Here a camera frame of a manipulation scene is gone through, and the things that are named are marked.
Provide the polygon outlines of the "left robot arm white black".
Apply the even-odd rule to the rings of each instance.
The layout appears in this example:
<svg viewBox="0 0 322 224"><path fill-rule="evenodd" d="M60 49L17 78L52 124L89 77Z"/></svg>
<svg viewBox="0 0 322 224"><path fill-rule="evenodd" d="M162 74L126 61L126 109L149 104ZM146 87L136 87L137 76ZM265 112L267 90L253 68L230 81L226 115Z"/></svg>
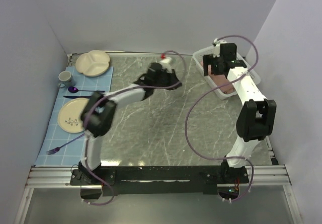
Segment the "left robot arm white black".
<svg viewBox="0 0 322 224"><path fill-rule="evenodd" d="M155 89L170 91L182 86L171 61L170 57L166 57L160 62L151 63L147 72L126 88L91 95L80 116L85 130L85 150L78 169L86 183L93 185L98 181L104 182L101 173L102 141L111 128L116 111L149 98Z"/></svg>

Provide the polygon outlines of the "white plastic basket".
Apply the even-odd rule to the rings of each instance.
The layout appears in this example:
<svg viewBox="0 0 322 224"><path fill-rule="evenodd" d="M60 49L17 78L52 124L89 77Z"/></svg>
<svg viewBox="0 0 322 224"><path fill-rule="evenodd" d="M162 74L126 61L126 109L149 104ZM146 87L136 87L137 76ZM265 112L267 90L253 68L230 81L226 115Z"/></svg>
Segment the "white plastic basket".
<svg viewBox="0 0 322 224"><path fill-rule="evenodd" d="M206 83L211 88L215 88L217 85L212 80L212 77L211 76L204 76L203 75L203 73L204 73L204 70L203 70L203 55L211 54L212 51L213 51L213 46L209 46L209 47L200 49L200 50L198 50L198 51L196 51L196 52L193 53L192 59L196 63L197 71L204 77ZM261 82L260 76L253 69L250 72L250 77L253 79L253 81L254 81L254 83L256 85ZM229 94L226 94L226 93L222 92L221 89L215 90L214 93L221 100L224 100L224 99L229 98L231 96L237 95L236 91L233 91L233 92L231 92Z"/></svg>

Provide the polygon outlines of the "pink printed t shirt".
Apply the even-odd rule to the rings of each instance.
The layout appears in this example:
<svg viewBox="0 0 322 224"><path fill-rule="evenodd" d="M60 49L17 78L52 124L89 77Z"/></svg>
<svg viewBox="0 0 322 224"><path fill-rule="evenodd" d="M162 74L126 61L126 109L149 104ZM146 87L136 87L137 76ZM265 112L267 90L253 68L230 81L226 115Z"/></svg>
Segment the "pink printed t shirt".
<svg viewBox="0 0 322 224"><path fill-rule="evenodd" d="M201 75L204 77L205 81L208 83L208 85L211 87L211 88L215 88L217 86L222 86L222 85L225 85L227 84L227 86L224 86L224 87L221 87L220 89L217 89L214 91L215 95L223 100L223 99L226 99L226 98L229 98L231 96L234 96L236 94L236 91L234 89L234 87L232 86L232 84L228 84L228 80L227 78L225 77L225 75L213 75L211 74L211 66L209 65L208 66L208 73L209 75L208 76L204 76L203 75L203 61L199 62L199 65L200 65L200 73Z"/></svg>

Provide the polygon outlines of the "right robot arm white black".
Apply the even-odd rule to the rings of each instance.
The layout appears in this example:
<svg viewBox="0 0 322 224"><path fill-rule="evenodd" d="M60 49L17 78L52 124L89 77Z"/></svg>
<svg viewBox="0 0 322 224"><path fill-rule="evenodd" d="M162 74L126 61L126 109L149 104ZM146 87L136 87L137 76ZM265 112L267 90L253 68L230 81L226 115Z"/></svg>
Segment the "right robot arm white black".
<svg viewBox="0 0 322 224"><path fill-rule="evenodd" d="M277 105L260 92L246 63L237 59L236 44L215 40L213 45L213 53L203 56L203 74L224 75L243 105L236 121L237 139L220 166L221 179L231 183L243 176L254 148L272 133Z"/></svg>

